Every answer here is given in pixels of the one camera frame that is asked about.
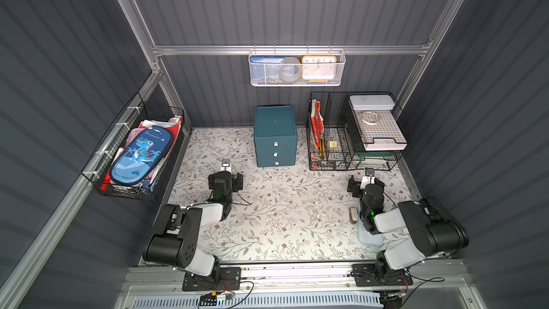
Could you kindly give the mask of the teal drawer cabinet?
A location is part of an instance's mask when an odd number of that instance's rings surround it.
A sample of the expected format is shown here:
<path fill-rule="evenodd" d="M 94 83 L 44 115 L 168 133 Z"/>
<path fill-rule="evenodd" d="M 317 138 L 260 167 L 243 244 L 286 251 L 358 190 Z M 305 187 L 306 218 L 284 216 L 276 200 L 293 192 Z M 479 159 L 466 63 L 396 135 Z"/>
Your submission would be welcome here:
<path fill-rule="evenodd" d="M 297 142 L 297 125 L 291 106 L 255 109 L 254 146 L 258 167 L 294 166 Z"/>

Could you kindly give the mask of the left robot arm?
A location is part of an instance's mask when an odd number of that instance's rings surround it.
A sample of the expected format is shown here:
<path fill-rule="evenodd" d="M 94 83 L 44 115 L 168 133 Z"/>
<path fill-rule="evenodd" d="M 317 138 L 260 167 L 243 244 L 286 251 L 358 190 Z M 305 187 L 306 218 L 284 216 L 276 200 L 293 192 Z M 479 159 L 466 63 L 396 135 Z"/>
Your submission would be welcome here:
<path fill-rule="evenodd" d="M 233 194 L 242 190 L 243 185 L 242 174 L 219 171 L 208 177 L 211 193 L 206 202 L 187 207 L 164 205 L 153 224 L 149 242 L 144 246 L 143 260 L 218 281 L 219 258 L 199 247 L 200 229 L 227 219 Z"/>

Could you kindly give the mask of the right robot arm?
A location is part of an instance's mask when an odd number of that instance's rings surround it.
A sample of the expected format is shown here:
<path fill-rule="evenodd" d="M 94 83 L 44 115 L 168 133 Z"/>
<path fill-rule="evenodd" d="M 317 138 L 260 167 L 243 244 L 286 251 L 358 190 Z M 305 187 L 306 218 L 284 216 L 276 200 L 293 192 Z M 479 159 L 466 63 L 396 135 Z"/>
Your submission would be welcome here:
<path fill-rule="evenodd" d="M 385 184 L 372 169 L 365 169 L 362 180 L 350 177 L 347 192 L 358 199 L 358 239 L 364 245 L 380 247 L 383 235 L 406 230 L 408 237 L 398 245 L 377 254 L 373 277 L 388 284 L 405 277 L 407 268 L 441 253 L 454 253 L 469 244 L 466 229 L 436 199 L 400 202 L 385 210 Z"/>

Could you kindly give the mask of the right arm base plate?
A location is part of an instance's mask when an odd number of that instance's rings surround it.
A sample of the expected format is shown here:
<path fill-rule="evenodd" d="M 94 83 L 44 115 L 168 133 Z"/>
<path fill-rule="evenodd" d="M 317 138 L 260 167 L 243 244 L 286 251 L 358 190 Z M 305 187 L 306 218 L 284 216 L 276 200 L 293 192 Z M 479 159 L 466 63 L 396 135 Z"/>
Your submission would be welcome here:
<path fill-rule="evenodd" d="M 375 263 L 353 264 L 350 276 L 358 287 L 411 286 L 413 279 L 404 270 L 392 270 Z"/>

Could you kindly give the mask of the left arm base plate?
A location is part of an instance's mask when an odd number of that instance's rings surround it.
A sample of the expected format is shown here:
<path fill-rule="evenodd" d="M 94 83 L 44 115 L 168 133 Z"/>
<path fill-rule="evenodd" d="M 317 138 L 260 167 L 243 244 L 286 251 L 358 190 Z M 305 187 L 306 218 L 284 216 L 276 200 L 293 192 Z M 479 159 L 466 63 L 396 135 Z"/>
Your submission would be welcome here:
<path fill-rule="evenodd" d="M 239 290 L 242 280 L 239 267 L 214 268 L 210 276 L 186 273 L 182 284 L 184 292 Z"/>

